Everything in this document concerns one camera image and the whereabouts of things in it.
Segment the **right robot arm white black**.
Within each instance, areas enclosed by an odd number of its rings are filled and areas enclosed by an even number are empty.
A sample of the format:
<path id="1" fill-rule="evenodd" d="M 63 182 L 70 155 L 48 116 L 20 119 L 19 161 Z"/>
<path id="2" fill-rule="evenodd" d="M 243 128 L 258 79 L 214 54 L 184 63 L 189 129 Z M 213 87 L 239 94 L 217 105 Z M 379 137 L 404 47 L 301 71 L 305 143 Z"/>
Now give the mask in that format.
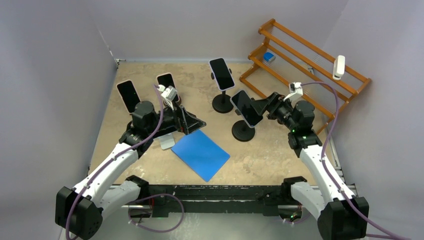
<path id="1" fill-rule="evenodd" d="M 251 100 L 258 115 L 268 113 L 269 120 L 277 120 L 289 129 L 288 143 L 296 156 L 306 165 L 319 188 L 313 190 L 306 182 L 296 182 L 281 189 L 280 196 L 288 204 L 302 204 L 316 219 L 324 240 L 354 240 L 365 237 L 369 204 L 357 197 L 340 178 L 325 154 L 325 148 L 312 129 L 315 107 L 300 100 L 290 100 L 274 92 L 265 99 Z"/>

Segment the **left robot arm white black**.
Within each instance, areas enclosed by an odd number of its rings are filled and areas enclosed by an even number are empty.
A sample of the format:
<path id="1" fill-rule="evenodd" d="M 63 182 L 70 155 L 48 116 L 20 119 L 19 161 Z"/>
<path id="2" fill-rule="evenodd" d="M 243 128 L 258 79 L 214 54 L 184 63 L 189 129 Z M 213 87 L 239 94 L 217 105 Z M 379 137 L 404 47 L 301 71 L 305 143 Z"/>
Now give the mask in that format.
<path id="1" fill-rule="evenodd" d="M 81 182 L 62 187 L 56 195 L 54 221 L 76 238 L 92 238 L 103 220 L 121 206 L 148 201 L 149 184 L 140 177 L 132 175 L 118 187 L 111 186 L 155 138 L 175 131 L 189 135 L 206 126 L 183 106 L 166 106 L 156 112 L 150 101 L 138 102 L 130 115 L 132 120 L 109 156 Z"/>

